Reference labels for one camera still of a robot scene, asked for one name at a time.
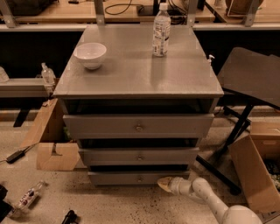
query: white bowl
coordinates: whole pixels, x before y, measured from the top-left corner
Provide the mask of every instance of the white bowl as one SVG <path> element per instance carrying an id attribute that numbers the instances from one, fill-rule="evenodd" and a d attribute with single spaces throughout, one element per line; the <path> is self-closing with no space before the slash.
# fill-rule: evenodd
<path id="1" fill-rule="evenodd" d="M 78 45 L 73 56 L 86 68 L 96 69 L 105 59 L 107 48 L 100 43 L 86 43 Z"/>

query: white robotic arm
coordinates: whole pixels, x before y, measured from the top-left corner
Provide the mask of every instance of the white robotic arm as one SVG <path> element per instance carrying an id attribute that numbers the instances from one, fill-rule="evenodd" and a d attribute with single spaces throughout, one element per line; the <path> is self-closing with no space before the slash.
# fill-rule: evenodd
<path id="1" fill-rule="evenodd" d="M 247 207 L 228 207 L 203 178 L 191 182 L 179 177 L 166 177 L 157 183 L 169 193 L 185 195 L 198 203 L 207 203 L 219 224 L 262 224 L 259 217 Z"/>

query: wooden workbench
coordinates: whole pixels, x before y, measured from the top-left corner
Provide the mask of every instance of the wooden workbench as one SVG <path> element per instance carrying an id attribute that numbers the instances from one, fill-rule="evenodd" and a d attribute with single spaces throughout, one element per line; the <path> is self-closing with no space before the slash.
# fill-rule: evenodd
<path id="1" fill-rule="evenodd" d="M 219 6 L 216 6 L 215 0 L 206 0 L 208 9 L 223 23 L 239 24 L 242 22 L 242 17 L 229 17 L 226 13 L 226 3 L 221 1 Z M 264 0 L 255 14 L 255 22 L 258 23 L 275 23 L 280 22 L 280 1 Z"/>
<path id="2" fill-rule="evenodd" d="M 104 10 L 106 7 L 113 4 L 128 4 L 129 0 L 108 0 L 103 3 Z M 178 6 L 181 6 L 179 0 L 174 1 Z M 134 0 L 132 4 L 152 4 L 149 0 Z M 126 6 L 118 6 L 110 8 L 110 13 L 116 13 L 123 11 Z M 96 23 L 95 4 L 94 2 L 80 0 L 79 4 L 70 4 L 68 0 L 59 0 L 59 3 L 54 2 L 42 13 L 35 17 L 16 17 L 19 23 Z M 139 22 L 152 22 L 153 16 L 141 16 L 137 15 L 136 6 L 130 6 L 123 14 L 109 15 L 105 13 L 106 23 L 139 23 Z M 210 10 L 205 7 L 204 10 L 197 10 L 196 22 L 213 22 L 214 15 Z"/>

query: cardboard box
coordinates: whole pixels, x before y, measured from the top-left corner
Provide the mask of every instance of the cardboard box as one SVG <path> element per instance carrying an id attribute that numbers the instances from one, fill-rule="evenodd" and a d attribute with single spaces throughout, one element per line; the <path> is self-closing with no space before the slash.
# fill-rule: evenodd
<path id="1" fill-rule="evenodd" d="M 71 171 L 81 160 L 77 143 L 65 142 L 64 127 L 63 112 L 57 99 L 41 107 L 21 144 L 22 148 L 38 144 L 37 169 Z"/>
<path id="2" fill-rule="evenodd" d="M 263 160 L 280 158 L 280 123 L 252 122 L 250 135 L 229 146 L 248 206 L 255 213 L 280 211 L 280 194 Z"/>

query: concrete floor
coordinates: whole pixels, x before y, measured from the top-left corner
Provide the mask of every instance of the concrete floor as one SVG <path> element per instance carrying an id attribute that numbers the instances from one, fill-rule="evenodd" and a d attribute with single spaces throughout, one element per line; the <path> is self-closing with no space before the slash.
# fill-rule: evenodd
<path id="1" fill-rule="evenodd" d="M 213 125 L 200 146 L 200 155 L 209 158 L 219 149 L 235 125 L 235 118 L 225 117 L 216 109 Z M 36 111 L 31 111 L 20 128 L 13 128 L 18 111 L 0 112 L 0 160 L 5 159 L 25 139 Z M 280 122 L 280 113 L 271 108 L 255 108 L 251 121 Z M 15 164 L 0 164 L 0 184 L 8 194 L 6 201 L 17 203 L 25 192 L 43 179 L 47 186 L 42 197 L 34 201 L 29 213 L 18 219 L 5 218 L 3 224 L 12 223 L 61 223 L 73 209 L 80 224 L 118 223 L 176 223 L 216 224 L 217 221 L 207 205 L 193 202 L 187 197 L 174 196 L 158 186 L 92 186 L 87 171 L 39 171 L 36 169 L 36 146 Z M 235 183 L 238 178 L 229 155 L 223 156 L 220 170 Z M 199 163 L 192 166 L 190 179 L 201 176 L 207 179 L 217 195 L 228 205 L 247 205 L 243 194 L 231 195 L 228 188 Z"/>

